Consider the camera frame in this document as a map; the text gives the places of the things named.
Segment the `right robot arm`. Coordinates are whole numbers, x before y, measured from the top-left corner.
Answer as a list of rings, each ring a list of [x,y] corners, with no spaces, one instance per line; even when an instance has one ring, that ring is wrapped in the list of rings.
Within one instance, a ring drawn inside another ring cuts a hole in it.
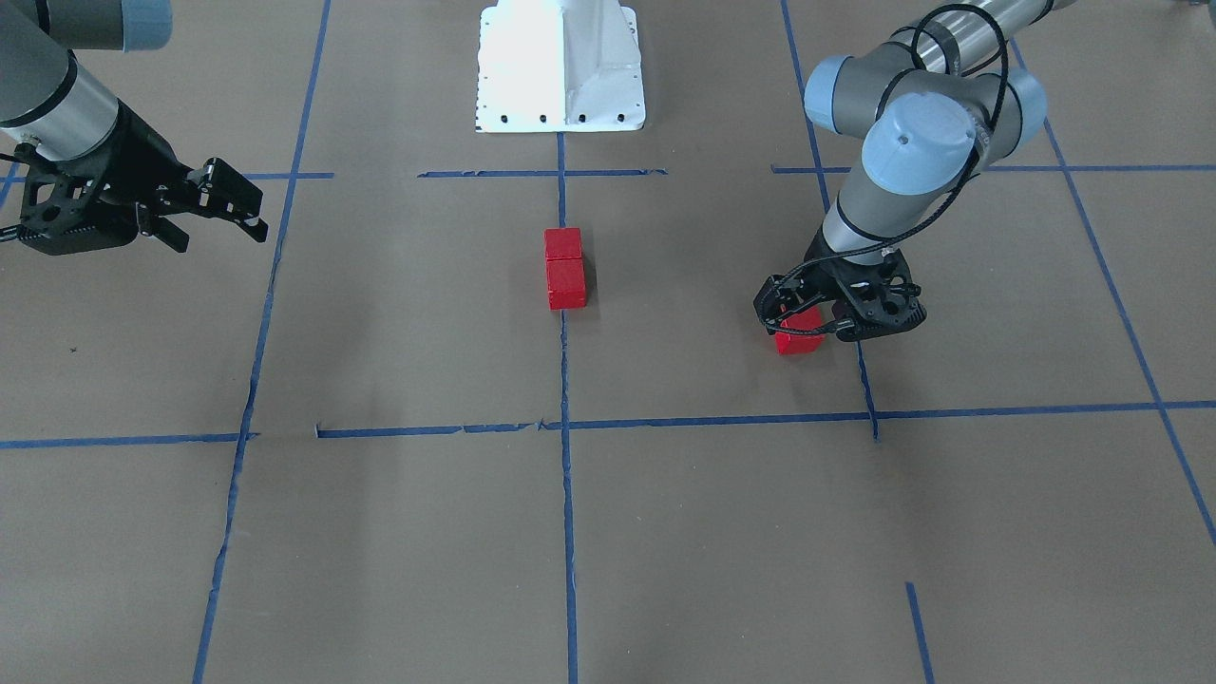
[[[192,168],[130,105],[81,66],[78,50],[148,51],[173,33],[169,1],[5,1],[1,129],[26,166],[19,219],[2,230],[44,256],[156,239],[182,253],[171,222],[232,222],[261,243],[261,190],[225,159]]]

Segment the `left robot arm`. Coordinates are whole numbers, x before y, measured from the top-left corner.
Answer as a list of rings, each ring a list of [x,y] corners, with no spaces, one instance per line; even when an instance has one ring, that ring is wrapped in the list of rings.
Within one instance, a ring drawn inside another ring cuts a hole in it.
[[[900,251],[967,183],[1045,125],[1048,100],[1009,65],[1009,39],[1062,1],[956,1],[863,56],[824,58],[804,90],[807,120],[863,142],[803,263],[756,298],[769,333],[854,342],[927,320]]]

